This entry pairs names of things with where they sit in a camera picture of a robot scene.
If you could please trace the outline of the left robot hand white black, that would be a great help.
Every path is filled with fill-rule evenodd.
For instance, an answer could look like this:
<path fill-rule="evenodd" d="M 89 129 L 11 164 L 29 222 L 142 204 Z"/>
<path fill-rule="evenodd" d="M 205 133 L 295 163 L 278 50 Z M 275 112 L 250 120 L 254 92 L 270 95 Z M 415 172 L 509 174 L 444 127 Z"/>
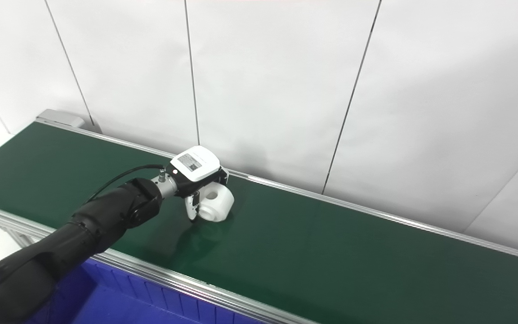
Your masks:
<path fill-rule="evenodd" d="M 203 219 L 224 221 L 234 197 L 226 187 L 229 172 L 203 146 L 193 146 L 175 156 L 161 172 L 159 187 L 163 197 L 176 196 L 185 201 L 191 222 Z"/>

